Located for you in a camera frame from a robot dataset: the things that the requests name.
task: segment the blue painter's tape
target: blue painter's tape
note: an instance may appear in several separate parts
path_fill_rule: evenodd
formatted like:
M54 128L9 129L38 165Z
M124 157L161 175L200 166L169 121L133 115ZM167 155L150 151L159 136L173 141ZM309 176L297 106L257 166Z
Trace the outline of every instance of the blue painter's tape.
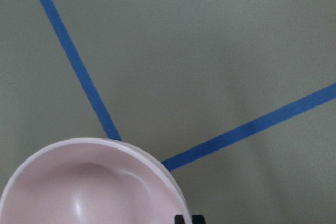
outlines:
M108 138L121 140L121 137L93 84L52 0L40 0L51 25L82 85L95 113Z
M336 98L336 83L162 162L170 171Z

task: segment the bowl rim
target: bowl rim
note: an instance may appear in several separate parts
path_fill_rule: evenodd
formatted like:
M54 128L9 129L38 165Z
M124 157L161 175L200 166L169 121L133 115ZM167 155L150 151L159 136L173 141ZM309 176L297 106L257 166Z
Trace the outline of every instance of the bowl rim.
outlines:
M185 198L182 194L180 187L177 182L171 175L171 173L164 167L164 165L159 162L155 157L153 157L148 152L140 149L132 144L125 143L119 140L111 140L104 138L94 138L94 137L80 137L80 138L71 138L67 140L62 140L56 143L52 143L43 147L42 149L36 151L29 158L27 158L23 163L19 165L19 167L14 171L9 181L7 182L1 196L0 196L0 221L4 208L4 204L10 189L12 188L16 178L21 174L21 172L34 160L41 157L42 155L55 150L57 148L65 147L68 145L76 145L76 144L97 144L103 145L111 148L118 149L126 154L131 155L136 158L139 162L143 163L145 166L150 168L163 183L169 188L169 190L176 195L179 200L181 206L183 207L183 216L185 217L186 223L191 223L191 218L189 214L189 210L185 201Z

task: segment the floor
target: floor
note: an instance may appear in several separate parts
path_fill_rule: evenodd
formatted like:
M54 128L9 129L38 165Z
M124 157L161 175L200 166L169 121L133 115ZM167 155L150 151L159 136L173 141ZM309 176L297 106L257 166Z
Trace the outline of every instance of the floor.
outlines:
M53 0L123 141L164 161L336 82L336 0ZM0 0L0 190L107 138L39 0ZM336 100L172 171L217 223L335 223Z

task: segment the tape line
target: tape line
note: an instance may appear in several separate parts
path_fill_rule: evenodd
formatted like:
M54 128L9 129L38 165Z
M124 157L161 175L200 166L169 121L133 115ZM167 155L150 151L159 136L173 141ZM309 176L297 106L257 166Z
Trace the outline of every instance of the tape line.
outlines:
M175 170L335 98L336 83L177 154L162 164L170 171Z
M52 0L40 0L53 29L65 51L80 84L82 85L95 113L108 138L121 140L121 137L100 98Z

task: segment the plastic bowl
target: plastic bowl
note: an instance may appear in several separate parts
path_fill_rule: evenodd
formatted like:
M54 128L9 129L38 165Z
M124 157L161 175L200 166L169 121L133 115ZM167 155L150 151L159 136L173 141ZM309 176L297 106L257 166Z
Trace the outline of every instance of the plastic bowl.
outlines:
M115 140L76 138L24 161L0 199L0 224L173 224L190 214L166 168Z

